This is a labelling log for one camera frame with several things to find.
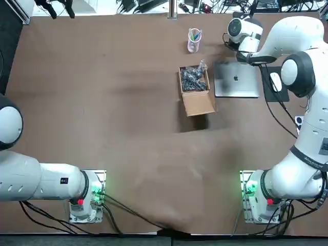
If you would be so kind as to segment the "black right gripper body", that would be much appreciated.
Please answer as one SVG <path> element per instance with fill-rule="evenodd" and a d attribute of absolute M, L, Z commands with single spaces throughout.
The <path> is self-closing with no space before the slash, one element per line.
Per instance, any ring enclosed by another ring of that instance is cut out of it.
<path fill-rule="evenodd" d="M 238 50 L 236 52 L 236 59 L 238 62 L 241 62 L 241 63 L 252 64 L 253 63 L 251 61 L 252 54 L 253 54 L 252 52 Z"/>

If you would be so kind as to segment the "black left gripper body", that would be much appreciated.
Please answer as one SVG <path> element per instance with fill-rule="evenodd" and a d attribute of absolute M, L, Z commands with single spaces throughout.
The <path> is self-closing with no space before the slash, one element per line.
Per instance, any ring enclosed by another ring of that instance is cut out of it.
<path fill-rule="evenodd" d="M 67 1 L 66 0 L 54 0 L 55 2 L 59 2 L 63 4 L 64 6 L 66 5 Z M 47 1 L 47 0 L 35 0 L 34 1 L 37 6 L 47 6 L 51 5 L 52 1 Z"/>

